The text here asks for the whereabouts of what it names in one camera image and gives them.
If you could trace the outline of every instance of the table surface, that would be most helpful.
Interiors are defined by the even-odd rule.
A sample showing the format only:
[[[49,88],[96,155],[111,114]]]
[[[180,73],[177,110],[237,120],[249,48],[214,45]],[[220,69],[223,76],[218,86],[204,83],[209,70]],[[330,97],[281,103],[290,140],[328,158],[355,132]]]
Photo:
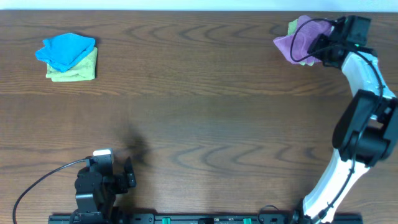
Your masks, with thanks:
[[[351,100],[341,72],[291,65],[272,40],[314,12],[0,11],[0,222],[39,177],[111,147],[132,157],[137,188],[126,211],[256,213],[293,209],[331,157]],[[368,45],[398,91],[398,14],[372,17]],[[97,78],[53,83],[34,53],[72,32],[96,39]],[[82,164],[31,190],[19,223],[76,209]],[[398,223],[398,152],[349,192],[341,212]]]

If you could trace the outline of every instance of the purple cloth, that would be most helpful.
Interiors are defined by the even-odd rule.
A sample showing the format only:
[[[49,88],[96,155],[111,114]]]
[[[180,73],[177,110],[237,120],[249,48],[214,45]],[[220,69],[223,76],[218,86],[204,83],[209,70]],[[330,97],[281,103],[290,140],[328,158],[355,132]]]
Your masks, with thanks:
[[[297,21],[297,28],[299,28],[304,22],[307,22],[311,18],[309,16],[300,16]],[[325,21],[313,21],[305,24],[300,31],[298,32],[296,39],[294,40],[293,45],[293,58],[298,60],[302,57],[308,55],[307,50],[310,47],[313,40],[315,40],[319,34],[330,35],[331,33],[331,25]],[[290,58],[290,46],[292,45],[294,34],[287,35],[285,37],[277,37],[274,39],[274,44],[277,48],[282,52],[285,56],[286,60],[288,60],[292,64],[298,64],[298,62],[294,62]],[[320,62],[315,57],[309,57],[302,62],[307,64],[311,64],[312,62]]]

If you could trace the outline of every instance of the cloth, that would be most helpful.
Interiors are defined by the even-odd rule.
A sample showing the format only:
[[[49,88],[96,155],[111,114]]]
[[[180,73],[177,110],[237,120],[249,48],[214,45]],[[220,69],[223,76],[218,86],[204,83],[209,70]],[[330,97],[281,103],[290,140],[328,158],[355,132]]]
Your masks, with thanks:
[[[290,46],[292,45],[293,35],[297,30],[297,27],[300,27],[304,22],[307,22],[311,18],[309,16],[300,16],[297,19],[297,22],[292,21],[289,23],[288,35],[285,37],[277,37],[274,39],[274,44],[277,48],[282,52],[285,56],[286,60],[288,60],[292,64],[298,64],[294,62],[290,58]],[[308,48],[311,43],[319,36],[319,34],[330,35],[331,33],[331,24],[325,21],[314,21],[305,24],[300,31],[298,32],[296,39],[294,40],[293,45],[293,58],[300,59],[304,56],[307,56]],[[314,63],[320,62],[320,60],[315,57],[309,57],[301,62],[301,64],[313,65]]]
[[[93,51],[95,39],[69,33],[45,39],[43,43],[44,47],[36,51],[37,60],[66,72]]]
[[[46,78],[51,78],[53,82],[75,82],[83,80],[92,80],[95,78],[95,64],[98,49],[95,47],[87,57],[77,63],[66,72],[59,72],[50,64],[47,64]]]

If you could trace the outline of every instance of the blue cloth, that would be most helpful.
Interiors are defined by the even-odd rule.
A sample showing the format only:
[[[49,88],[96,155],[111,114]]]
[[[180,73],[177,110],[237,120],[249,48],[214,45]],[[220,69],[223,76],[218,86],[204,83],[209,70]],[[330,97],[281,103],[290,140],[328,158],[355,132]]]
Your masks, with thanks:
[[[69,33],[45,39],[43,43],[44,47],[36,51],[37,60],[66,72],[93,51],[95,39]]]

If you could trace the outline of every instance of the green cloth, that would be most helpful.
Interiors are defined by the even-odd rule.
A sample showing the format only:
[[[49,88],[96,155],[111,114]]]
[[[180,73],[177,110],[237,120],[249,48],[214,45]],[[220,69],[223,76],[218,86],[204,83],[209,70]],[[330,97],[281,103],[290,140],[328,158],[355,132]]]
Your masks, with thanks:
[[[46,78],[51,78],[53,82],[75,82],[92,80],[95,78],[95,63],[97,61],[98,49],[95,47],[94,50],[89,53],[83,60],[77,63],[75,66],[67,70],[66,72],[60,72],[47,64]]]
[[[296,20],[294,20],[294,21],[292,21],[292,22],[289,23],[289,26],[288,26],[288,28],[287,28],[287,35],[291,35],[291,34],[294,34],[294,32],[296,32],[296,29],[297,29],[297,22],[298,22],[298,21],[299,21],[299,19],[296,19]],[[312,66],[314,63],[315,63],[315,62],[311,62],[311,63],[309,63],[308,65],[309,65],[309,66]]]

